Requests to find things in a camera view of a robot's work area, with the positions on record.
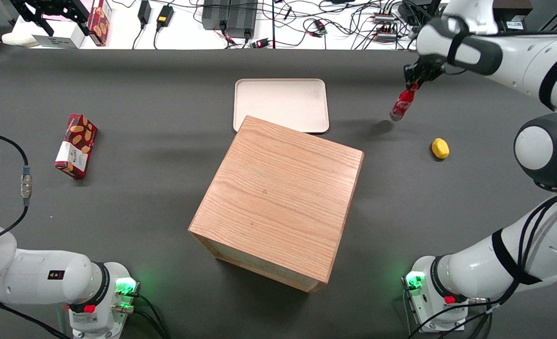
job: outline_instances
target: wooden crate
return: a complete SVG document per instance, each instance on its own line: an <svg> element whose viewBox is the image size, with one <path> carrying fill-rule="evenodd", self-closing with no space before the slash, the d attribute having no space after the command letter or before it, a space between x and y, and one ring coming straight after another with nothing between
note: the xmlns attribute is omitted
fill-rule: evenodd
<svg viewBox="0 0 557 339"><path fill-rule="evenodd" d="M331 275L362 158L248 116L188 231L219 259L317 291Z"/></svg>

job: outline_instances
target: yellow object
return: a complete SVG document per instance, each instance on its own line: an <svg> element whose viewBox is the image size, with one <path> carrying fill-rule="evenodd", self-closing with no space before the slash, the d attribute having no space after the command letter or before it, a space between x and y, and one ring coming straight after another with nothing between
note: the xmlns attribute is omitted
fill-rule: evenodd
<svg viewBox="0 0 557 339"><path fill-rule="evenodd" d="M446 141L440 138L432 142L431 150L438 159L446 159L451 153Z"/></svg>

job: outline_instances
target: plastic tray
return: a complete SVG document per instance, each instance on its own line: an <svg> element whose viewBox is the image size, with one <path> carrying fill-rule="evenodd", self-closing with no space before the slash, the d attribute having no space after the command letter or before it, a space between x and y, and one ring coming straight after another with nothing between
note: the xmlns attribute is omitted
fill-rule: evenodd
<svg viewBox="0 0 557 339"><path fill-rule="evenodd" d="M324 133L328 130L324 81L241 79L235 84L235 131L248 115L304 133Z"/></svg>

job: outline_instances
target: bottle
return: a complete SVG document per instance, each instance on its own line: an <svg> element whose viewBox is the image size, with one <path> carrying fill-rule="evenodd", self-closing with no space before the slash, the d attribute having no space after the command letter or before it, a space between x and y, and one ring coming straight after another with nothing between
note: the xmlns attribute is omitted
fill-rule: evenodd
<svg viewBox="0 0 557 339"><path fill-rule="evenodd" d="M410 89L406 89L400 93L398 101L395 102L390 112L391 120L400 121L404 117L404 113L406 113L406 110L408 110L408 107L412 105L412 101L415 99L415 92L417 89L419 89L419 85L415 83Z"/></svg>

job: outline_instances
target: black table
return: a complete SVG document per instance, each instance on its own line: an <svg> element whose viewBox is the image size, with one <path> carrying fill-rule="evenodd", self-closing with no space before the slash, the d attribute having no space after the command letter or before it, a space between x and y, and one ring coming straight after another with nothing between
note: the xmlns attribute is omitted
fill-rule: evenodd
<svg viewBox="0 0 557 339"><path fill-rule="evenodd" d="M464 249L548 195L513 156L518 128L548 113L538 101L477 75L443 76L401 122L386 121L402 66L414 60L391 51L0 45L0 133L22 145L34 177L29 214L13 231L18 246L121 262L175 339L403 339L400 277L414 260ZM330 283L316 294L215 260L186 231L235 135L235 82L251 77L323 79L331 127L320 137L365 152ZM100 128L80 182L54 168L70 113ZM446 161L431 157L436 137L449 142ZM6 226L21 211L21 163L0 147ZM56 326L56 307L17 308ZM515 295L494 315L492 339L557 338L557 283ZM0 338L48 337L0 311ZM124 338L155 334L132 317Z"/></svg>

